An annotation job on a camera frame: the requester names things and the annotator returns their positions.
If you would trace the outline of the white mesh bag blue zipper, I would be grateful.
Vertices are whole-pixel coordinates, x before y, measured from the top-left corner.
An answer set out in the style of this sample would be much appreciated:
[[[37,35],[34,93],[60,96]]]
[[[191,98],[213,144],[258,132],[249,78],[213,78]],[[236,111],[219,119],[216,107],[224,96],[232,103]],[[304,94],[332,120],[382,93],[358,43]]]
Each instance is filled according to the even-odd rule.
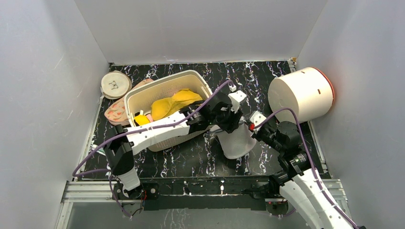
[[[227,133],[214,125],[210,133],[218,137],[219,143],[227,159],[237,159],[249,153],[257,143],[257,140],[251,137],[251,132],[246,125],[244,117],[241,117],[238,128],[232,133]]]

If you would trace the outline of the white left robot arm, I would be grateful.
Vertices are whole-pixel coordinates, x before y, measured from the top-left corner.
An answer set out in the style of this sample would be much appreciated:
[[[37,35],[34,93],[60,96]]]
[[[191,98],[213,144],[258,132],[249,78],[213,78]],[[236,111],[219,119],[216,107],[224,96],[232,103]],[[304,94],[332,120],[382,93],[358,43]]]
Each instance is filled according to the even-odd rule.
[[[246,98],[240,90],[228,95],[218,92],[158,121],[131,128],[117,126],[117,134],[104,146],[111,174],[118,178],[130,198],[140,197],[143,186],[134,166],[134,155],[157,143],[205,131],[213,125],[232,133],[239,126],[243,114],[240,105]]]

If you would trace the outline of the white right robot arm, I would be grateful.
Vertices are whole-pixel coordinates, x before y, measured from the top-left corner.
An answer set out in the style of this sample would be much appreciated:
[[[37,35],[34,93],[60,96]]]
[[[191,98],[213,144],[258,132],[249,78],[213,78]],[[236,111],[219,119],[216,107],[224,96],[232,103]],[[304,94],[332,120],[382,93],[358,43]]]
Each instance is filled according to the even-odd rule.
[[[279,152],[282,169],[269,177],[269,193],[285,198],[312,229],[358,229],[333,198],[315,168],[301,128],[284,121],[249,124],[252,137]]]

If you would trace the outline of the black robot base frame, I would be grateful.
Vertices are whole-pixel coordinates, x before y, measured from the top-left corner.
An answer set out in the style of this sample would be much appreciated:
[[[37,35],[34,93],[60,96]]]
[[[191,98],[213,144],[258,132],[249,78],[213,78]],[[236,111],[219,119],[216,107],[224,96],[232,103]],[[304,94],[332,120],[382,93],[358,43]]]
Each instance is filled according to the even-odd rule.
[[[120,182],[112,189],[130,213],[140,209],[240,208],[282,215],[291,210],[268,176],[143,178],[132,191],[125,190]]]

